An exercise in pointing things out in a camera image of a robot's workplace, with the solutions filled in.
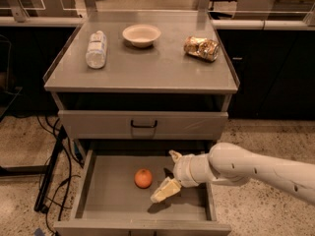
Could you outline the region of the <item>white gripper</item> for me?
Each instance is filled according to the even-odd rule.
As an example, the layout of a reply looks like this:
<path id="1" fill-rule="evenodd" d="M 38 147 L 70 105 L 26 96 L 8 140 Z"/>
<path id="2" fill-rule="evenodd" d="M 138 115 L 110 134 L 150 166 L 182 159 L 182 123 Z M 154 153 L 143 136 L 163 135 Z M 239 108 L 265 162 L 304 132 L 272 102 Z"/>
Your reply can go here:
<path id="1" fill-rule="evenodd" d="M 154 204 L 179 193 L 181 186 L 185 188 L 197 187 L 211 179 L 211 168 L 205 154 L 182 155 L 171 149 L 169 152 L 174 164 L 174 178 L 166 177 L 151 195 Z"/>

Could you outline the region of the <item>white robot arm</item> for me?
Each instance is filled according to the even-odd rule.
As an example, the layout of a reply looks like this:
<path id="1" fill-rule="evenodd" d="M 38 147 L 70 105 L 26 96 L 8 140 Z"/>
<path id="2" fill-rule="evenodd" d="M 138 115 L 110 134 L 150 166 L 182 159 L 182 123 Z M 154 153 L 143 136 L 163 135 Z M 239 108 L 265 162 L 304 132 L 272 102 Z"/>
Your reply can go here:
<path id="1" fill-rule="evenodd" d="M 151 195 L 155 204 L 182 188 L 240 186 L 255 179 L 315 205 L 314 164 L 265 156 L 230 143 L 218 143 L 199 155 L 182 155 L 175 150 L 169 154 L 174 162 L 173 177 L 166 177 Z"/>

